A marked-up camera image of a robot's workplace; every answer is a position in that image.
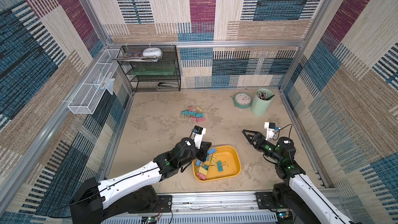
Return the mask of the pale yellow binder clip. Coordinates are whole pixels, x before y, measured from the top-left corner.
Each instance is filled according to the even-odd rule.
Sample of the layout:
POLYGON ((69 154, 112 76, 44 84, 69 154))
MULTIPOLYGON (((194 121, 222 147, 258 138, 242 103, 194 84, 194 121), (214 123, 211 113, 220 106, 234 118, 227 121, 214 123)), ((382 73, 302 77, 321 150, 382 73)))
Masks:
POLYGON ((206 170, 204 167, 199 167, 199 173, 203 174, 204 176, 207 176, 208 170, 206 170))

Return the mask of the yellow plastic storage tray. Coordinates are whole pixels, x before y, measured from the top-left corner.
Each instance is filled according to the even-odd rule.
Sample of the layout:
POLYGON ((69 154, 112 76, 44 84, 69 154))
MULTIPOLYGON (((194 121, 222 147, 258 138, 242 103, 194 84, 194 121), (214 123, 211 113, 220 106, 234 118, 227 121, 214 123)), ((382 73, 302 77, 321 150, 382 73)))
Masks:
POLYGON ((195 159, 192 164, 194 177, 200 182, 233 178, 241 172, 238 153, 229 145, 211 148, 204 162, 195 159))

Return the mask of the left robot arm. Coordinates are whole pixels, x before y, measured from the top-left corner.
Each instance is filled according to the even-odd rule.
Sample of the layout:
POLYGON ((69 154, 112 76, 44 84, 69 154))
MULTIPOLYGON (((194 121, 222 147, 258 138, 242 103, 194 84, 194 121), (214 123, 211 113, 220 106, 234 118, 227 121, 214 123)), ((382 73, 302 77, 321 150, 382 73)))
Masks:
POLYGON ((75 224, 100 224, 113 216, 131 212, 153 212, 159 200, 153 185, 182 172, 194 160, 206 161, 210 142, 196 145, 183 138, 145 166, 119 177, 85 180, 72 197, 69 209, 75 224))

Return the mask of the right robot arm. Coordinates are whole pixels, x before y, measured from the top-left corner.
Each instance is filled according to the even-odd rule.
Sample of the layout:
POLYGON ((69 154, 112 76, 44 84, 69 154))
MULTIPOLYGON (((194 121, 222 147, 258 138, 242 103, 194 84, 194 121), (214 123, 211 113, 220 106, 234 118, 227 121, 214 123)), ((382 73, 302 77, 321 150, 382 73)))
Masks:
POLYGON ((278 177, 283 180, 273 188, 271 199, 275 208, 281 205, 288 207, 305 224, 354 223, 314 186, 294 160, 296 149, 292 139, 282 136, 276 144, 272 144, 260 132, 243 130, 242 133, 250 145, 272 159, 278 177))

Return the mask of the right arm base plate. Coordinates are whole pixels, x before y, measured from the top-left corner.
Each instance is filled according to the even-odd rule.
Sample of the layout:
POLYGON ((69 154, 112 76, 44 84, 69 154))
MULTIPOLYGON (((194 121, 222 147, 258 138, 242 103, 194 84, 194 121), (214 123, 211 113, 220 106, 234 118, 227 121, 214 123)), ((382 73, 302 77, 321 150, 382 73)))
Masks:
POLYGON ((292 191, 257 191, 255 192, 255 196, 258 208, 276 211, 277 209, 297 207, 299 201, 292 193, 292 191))

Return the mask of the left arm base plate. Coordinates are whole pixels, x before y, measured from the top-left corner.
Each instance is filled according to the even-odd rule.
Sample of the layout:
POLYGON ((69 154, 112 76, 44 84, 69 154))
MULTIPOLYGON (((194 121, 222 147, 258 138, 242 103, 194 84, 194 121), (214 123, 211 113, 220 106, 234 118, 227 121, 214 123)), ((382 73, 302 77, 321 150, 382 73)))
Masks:
POLYGON ((172 195, 158 195, 158 198, 149 203, 146 210, 147 213, 158 213, 162 210, 162 213, 171 213, 173 204, 172 195))

